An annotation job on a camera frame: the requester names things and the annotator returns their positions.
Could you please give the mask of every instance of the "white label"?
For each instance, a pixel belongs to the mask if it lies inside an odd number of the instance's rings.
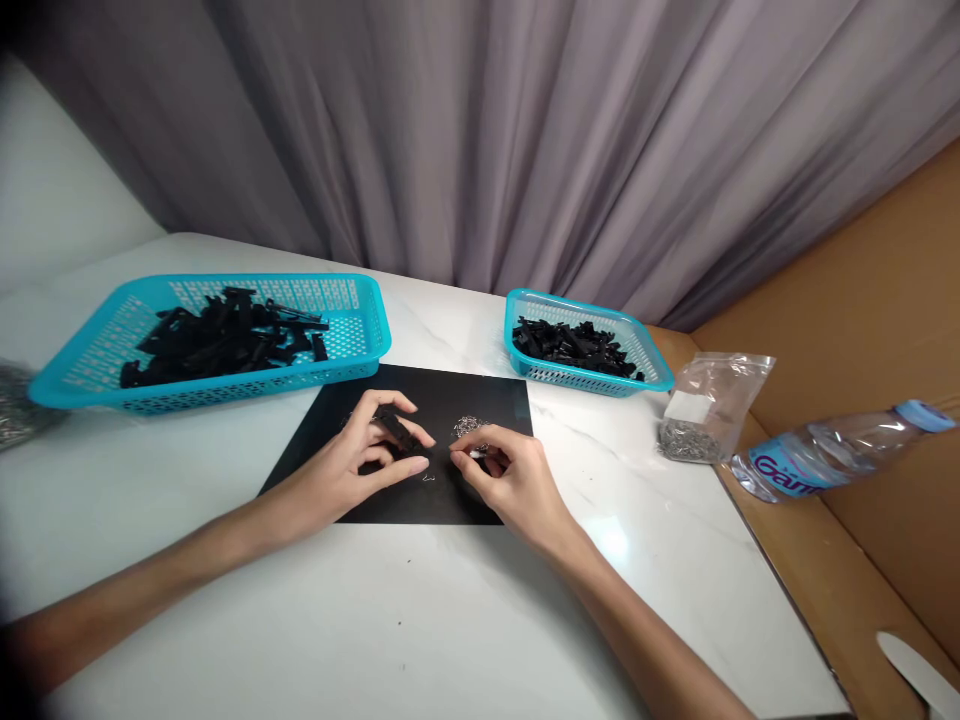
[[[663,416],[675,420],[702,423],[710,414],[711,405],[713,405],[713,400],[706,395],[691,395],[678,391],[673,393]]]

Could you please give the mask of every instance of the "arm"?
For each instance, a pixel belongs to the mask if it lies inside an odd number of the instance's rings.
[[[465,451],[490,445],[485,472]],[[451,459],[504,523],[569,583],[657,718],[752,718],[604,559],[564,505],[543,446],[486,426],[450,446]]]
[[[416,407],[397,392],[368,391],[343,431],[303,467],[264,495],[204,525],[146,560],[6,628],[14,651],[47,693],[221,575],[319,532],[378,490],[426,469],[427,459],[394,462],[379,446],[395,440],[371,424],[381,404]],[[401,418],[418,440],[435,443]],[[378,461],[383,469],[357,471]]]

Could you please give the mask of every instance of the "bottle cap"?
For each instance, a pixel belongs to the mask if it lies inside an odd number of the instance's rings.
[[[921,400],[907,400],[897,405],[894,410],[904,420],[927,432],[943,432],[957,426],[953,418]]]

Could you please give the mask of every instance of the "water bottle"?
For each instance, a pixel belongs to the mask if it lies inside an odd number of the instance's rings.
[[[920,400],[882,412],[813,422],[736,455],[733,474],[767,502],[848,485],[888,465],[907,447],[956,422]]]

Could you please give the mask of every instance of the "gray curtain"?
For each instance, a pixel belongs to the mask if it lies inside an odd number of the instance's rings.
[[[69,0],[41,30],[21,54],[170,231],[681,330],[960,135],[947,0]]]

